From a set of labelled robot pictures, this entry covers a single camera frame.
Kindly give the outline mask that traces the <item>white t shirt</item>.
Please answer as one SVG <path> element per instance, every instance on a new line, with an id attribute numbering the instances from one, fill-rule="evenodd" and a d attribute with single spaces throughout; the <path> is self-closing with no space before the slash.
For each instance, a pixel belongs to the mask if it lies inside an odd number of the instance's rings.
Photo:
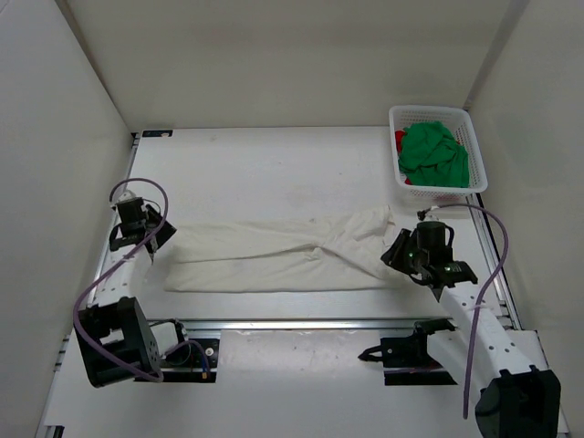
<path id="1" fill-rule="evenodd" d="M 191 224 L 173 239 L 165 288 L 179 293 L 321 292 L 396 287 L 381 255 L 388 206 L 309 219 Z"/>

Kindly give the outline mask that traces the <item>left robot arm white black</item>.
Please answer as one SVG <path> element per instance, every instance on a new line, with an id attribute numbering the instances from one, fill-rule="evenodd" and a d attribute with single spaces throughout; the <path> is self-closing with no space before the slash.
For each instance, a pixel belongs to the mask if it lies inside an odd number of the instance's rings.
<path id="1" fill-rule="evenodd" d="M 75 311 L 81 357 L 95 388 L 130 379 L 161 382 L 161 355 L 181 365 L 192 352 L 191 342 L 173 323 L 158 341 L 137 299 L 155 253 L 176 229 L 159 209 L 131 191 L 122 193 L 113 210 L 119 222 L 109 234 L 108 275 Z"/>

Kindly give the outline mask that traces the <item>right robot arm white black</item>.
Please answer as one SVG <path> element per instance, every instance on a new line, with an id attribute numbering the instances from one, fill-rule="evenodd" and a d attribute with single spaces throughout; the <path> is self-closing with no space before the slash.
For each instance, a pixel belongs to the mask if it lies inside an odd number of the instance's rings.
<path id="1" fill-rule="evenodd" d="M 473 269 L 454 259 L 454 230 L 425 221 L 402 229 L 382 262 L 428 287 L 449 320 L 410 342 L 420 364 L 440 363 L 463 387 L 464 411 L 484 437 L 555 437 L 560 382 L 517 346 L 480 296 Z"/>

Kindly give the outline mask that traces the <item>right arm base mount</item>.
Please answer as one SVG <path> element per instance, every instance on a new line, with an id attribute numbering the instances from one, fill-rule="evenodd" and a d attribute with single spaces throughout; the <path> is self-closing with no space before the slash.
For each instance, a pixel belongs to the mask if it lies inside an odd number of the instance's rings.
<path id="1" fill-rule="evenodd" d="M 381 338 L 377 346 L 366 348 L 358 359 L 381 363 L 385 386 L 456 385 L 448 371 L 428 353 L 428 338 L 442 331 L 453 332 L 455 327 L 446 318 L 416 321 L 410 335 Z"/>

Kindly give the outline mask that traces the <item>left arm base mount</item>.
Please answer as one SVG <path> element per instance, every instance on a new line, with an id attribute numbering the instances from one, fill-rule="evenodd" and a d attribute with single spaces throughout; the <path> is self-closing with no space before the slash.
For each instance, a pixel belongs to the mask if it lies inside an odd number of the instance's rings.
<path id="1" fill-rule="evenodd" d="M 220 356 L 220 333 L 199 330 L 178 319 L 150 323 L 159 352 L 164 381 L 215 383 Z"/>

